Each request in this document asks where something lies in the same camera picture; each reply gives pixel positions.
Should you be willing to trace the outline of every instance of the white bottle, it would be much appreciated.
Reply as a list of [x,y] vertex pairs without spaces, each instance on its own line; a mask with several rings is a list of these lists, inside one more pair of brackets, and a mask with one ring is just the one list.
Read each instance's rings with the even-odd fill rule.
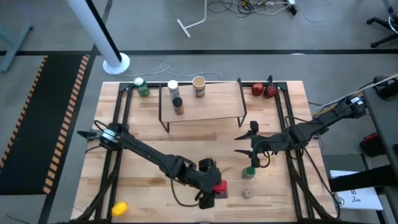
[[178,89],[178,82],[175,80],[170,80],[167,83],[167,87],[170,90],[170,98],[174,99],[177,96],[180,96],[180,90]]

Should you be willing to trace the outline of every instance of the orange striped edge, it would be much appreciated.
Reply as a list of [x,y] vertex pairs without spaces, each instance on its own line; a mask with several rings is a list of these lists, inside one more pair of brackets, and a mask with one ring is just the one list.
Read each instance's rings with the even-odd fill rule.
[[81,62],[80,62],[80,66],[79,66],[79,69],[78,69],[78,72],[76,75],[76,79],[75,79],[75,84],[72,88],[72,92],[70,95],[67,110],[66,110],[65,116],[63,118],[63,123],[62,123],[62,127],[60,130],[60,134],[58,136],[58,141],[55,145],[54,155],[53,155],[52,161],[50,163],[49,172],[47,173],[47,178],[46,178],[44,186],[43,186],[43,191],[46,194],[49,194],[51,192],[52,184],[53,184],[53,181],[57,174],[58,165],[59,165],[60,159],[62,157],[63,147],[64,147],[65,141],[67,139],[67,136],[68,136],[70,121],[72,120],[73,111],[75,110],[76,101],[79,96],[80,85],[81,85],[81,82],[83,81],[83,77],[85,75],[85,70],[86,70],[86,66],[87,66],[89,57],[90,57],[89,55],[83,56],[83,58],[81,59]]
[[16,127],[14,128],[13,132],[11,133],[11,137],[10,137],[10,140],[8,141],[7,148],[6,148],[6,150],[4,151],[4,154],[1,157],[0,170],[5,166],[6,160],[9,157],[9,154],[11,153],[12,145],[14,144],[14,141],[17,138],[17,133],[18,133],[19,127],[21,126],[22,120],[24,119],[24,116],[26,114],[27,108],[29,107],[30,99],[32,98],[33,93],[35,91],[35,88],[36,88],[36,86],[37,86],[37,84],[39,82],[39,77],[40,77],[40,74],[41,74],[41,72],[42,72],[42,70],[44,68],[44,64],[45,64],[45,61],[46,61],[47,57],[48,56],[46,55],[43,58],[42,64],[40,65],[40,69],[37,72],[37,75],[36,75],[36,78],[35,78],[35,80],[33,82],[32,88],[30,88],[28,97],[26,99],[24,107],[22,108],[22,112],[20,113],[20,115],[18,117],[18,121],[17,121]]

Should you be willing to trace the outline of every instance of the black mat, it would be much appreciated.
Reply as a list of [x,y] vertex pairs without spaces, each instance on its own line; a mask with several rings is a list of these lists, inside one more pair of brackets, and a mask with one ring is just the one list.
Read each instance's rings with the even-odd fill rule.
[[55,193],[88,81],[88,59],[44,57],[0,162],[0,195]]

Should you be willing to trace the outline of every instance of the yellow lemon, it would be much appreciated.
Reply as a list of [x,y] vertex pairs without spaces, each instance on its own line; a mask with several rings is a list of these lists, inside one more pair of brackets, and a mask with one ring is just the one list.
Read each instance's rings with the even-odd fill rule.
[[126,202],[119,202],[112,208],[112,216],[118,217],[127,211],[127,203]]

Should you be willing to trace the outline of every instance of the wooden plank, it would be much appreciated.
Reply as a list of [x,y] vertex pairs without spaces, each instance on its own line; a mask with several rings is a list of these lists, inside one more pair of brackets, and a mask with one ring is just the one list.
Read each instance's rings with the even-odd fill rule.
[[206,85],[206,94],[195,98],[192,85],[180,86],[184,114],[176,115],[170,92],[162,88],[162,121],[194,121],[202,119],[232,118],[244,115],[241,91],[238,82]]
[[[103,83],[95,119],[104,123],[112,121],[118,86],[119,83]],[[294,115],[310,120],[311,114],[303,83],[288,82],[288,87]],[[166,133],[158,121],[157,89],[151,89],[150,95],[145,98],[134,93],[128,121],[130,133],[165,154],[181,155],[196,163],[206,157],[214,159],[222,178],[228,181],[229,198],[216,200],[215,207],[208,210],[181,207],[173,198],[169,179],[159,168],[126,150],[121,163],[116,202],[127,202],[129,209],[123,216],[114,217],[113,222],[296,221],[283,152],[272,156],[270,166],[258,169],[255,178],[241,178],[241,171],[250,166],[250,160],[245,155],[234,152],[234,149],[250,149],[250,140],[234,141],[233,138],[244,134],[252,120],[259,123],[261,135],[270,136],[280,132],[275,99],[252,96],[250,88],[244,88],[244,94],[248,115],[242,128],[238,127],[236,118],[226,118],[173,123],[170,133]],[[282,104],[286,113],[284,98]],[[91,142],[88,147],[97,144]],[[327,180],[318,143],[311,141],[307,150],[323,178]],[[98,192],[105,154],[106,151],[101,148],[87,153],[74,204],[76,208],[86,208]],[[262,163],[267,162],[266,158],[260,158]],[[315,169],[306,156],[303,160],[310,190],[322,206],[335,215],[333,201],[322,186]],[[243,199],[241,194],[245,189],[251,189],[254,197],[249,200]],[[175,184],[175,190],[182,203],[195,203],[196,189]],[[73,211],[72,218],[81,214],[78,210]]]

